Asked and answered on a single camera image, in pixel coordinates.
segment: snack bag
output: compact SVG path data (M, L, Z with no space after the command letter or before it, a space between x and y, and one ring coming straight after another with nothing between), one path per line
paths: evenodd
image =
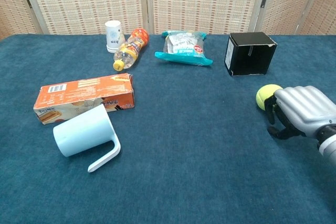
M155 57L199 66L209 66L212 60L205 58L203 40L206 34L199 31L165 31L163 52L155 52Z

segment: black cardboard box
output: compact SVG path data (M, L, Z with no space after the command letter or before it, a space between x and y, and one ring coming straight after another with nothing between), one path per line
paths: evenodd
M229 74L266 74L276 47L263 32L230 34L225 55Z

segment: orange box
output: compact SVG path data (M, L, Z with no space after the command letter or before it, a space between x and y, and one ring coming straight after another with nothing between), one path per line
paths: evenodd
M34 112L43 124L61 122L100 104L108 112L134 107L132 75L116 74L40 88Z

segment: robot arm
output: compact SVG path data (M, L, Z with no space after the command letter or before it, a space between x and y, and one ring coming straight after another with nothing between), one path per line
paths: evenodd
M316 138L320 153L336 165L336 105L315 87L279 89L265 100L268 121L274 113L285 129L270 126L270 135L279 139L292 136Z

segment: white container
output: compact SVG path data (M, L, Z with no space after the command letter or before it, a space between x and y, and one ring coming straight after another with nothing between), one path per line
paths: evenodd
M108 141L114 142L114 148L110 152L89 166L89 173L120 152L119 139L103 104L57 125L53 132L59 150L66 157Z
M121 23L118 20L110 20L105 23L105 28L107 51L115 53L121 44L125 43Z

